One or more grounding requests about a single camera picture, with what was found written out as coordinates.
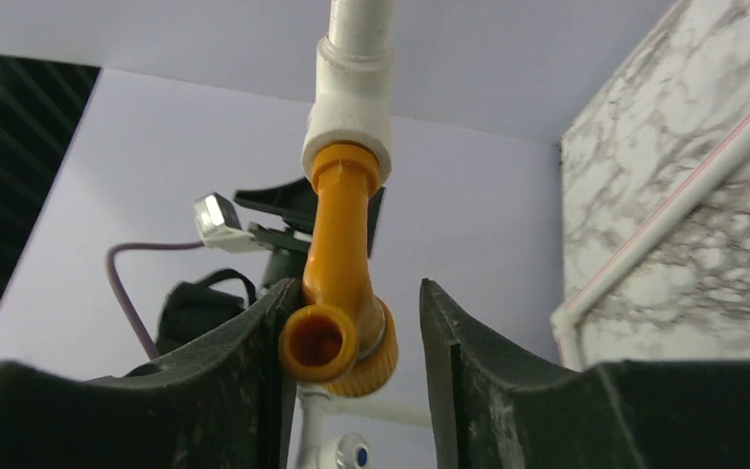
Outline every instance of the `black acoustic panel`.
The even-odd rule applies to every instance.
[[[99,71],[0,56],[0,300]]]

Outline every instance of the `white pipe coupling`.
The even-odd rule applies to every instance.
[[[381,183],[392,172],[392,92],[395,53],[389,42],[394,0],[334,0],[330,33],[317,43],[315,98],[303,144],[303,170],[312,177],[317,153],[334,143],[355,143],[378,160]],[[386,9],[372,18],[363,16]],[[359,23],[369,24],[358,28]]]

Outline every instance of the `white ceiling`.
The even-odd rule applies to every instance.
[[[555,141],[672,0],[398,0],[394,114]],[[310,102],[329,0],[0,0],[0,54]]]

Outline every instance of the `black strap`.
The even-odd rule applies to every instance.
[[[209,274],[208,277],[204,277],[195,283],[194,288],[192,288],[189,293],[193,294],[206,288],[211,288],[217,283],[233,279],[242,281],[243,287],[246,290],[246,302],[248,305],[253,305],[254,302],[257,301],[257,289],[255,288],[254,283],[252,283],[248,277],[234,269],[220,269]]]

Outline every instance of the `orange pipe opening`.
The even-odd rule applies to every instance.
[[[280,334],[280,361],[289,374],[339,396],[377,391],[397,365],[395,323],[372,292],[366,258],[367,208],[379,181],[377,160],[357,145],[317,154],[317,215],[303,274],[307,306]]]

